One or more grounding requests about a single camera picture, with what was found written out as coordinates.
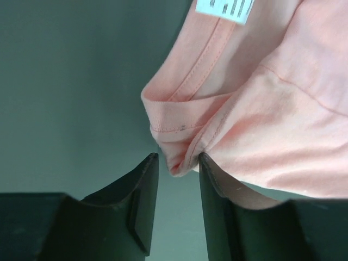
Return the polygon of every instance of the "pink t-shirt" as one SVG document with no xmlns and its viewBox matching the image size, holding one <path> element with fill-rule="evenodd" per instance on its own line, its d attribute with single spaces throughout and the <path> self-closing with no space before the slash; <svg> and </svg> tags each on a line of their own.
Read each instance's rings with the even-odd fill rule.
<svg viewBox="0 0 348 261">
<path fill-rule="evenodd" d="M 171 174 L 206 152 L 240 181 L 348 197 L 348 1 L 256 0 L 245 26 L 195 5 L 141 94 Z"/>
</svg>

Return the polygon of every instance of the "sticker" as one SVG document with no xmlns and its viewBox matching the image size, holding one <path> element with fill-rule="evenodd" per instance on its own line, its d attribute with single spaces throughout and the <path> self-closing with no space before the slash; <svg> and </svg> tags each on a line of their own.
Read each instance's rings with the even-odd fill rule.
<svg viewBox="0 0 348 261">
<path fill-rule="evenodd" d="M 197 0 L 196 12 L 246 24 L 254 0 Z"/>
</svg>

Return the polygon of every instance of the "cloth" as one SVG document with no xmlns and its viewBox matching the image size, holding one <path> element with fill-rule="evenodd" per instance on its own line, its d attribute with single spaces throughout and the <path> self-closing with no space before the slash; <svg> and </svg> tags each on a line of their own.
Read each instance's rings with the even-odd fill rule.
<svg viewBox="0 0 348 261">
<path fill-rule="evenodd" d="M 205 152 L 243 182 L 348 197 L 348 1 L 256 0 L 245 26 L 195 5 L 141 93 L 170 173 Z"/>
</svg>

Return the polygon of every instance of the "pink fabric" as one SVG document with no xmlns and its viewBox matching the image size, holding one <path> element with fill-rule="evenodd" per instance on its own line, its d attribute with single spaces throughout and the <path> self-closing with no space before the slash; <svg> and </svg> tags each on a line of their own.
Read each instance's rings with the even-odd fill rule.
<svg viewBox="0 0 348 261">
<path fill-rule="evenodd" d="M 348 1 L 256 0 L 245 26 L 195 5 L 141 94 L 171 174 L 207 152 L 240 181 L 348 197 Z"/>
</svg>

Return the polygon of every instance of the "light blue label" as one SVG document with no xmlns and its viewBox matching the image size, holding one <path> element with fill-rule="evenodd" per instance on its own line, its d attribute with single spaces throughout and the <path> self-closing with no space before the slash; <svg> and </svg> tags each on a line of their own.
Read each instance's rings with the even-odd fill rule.
<svg viewBox="0 0 348 261">
<path fill-rule="evenodd" d="M 197 0 L 196 12 L 246 24 L 254 0 Z"/>
</svg>

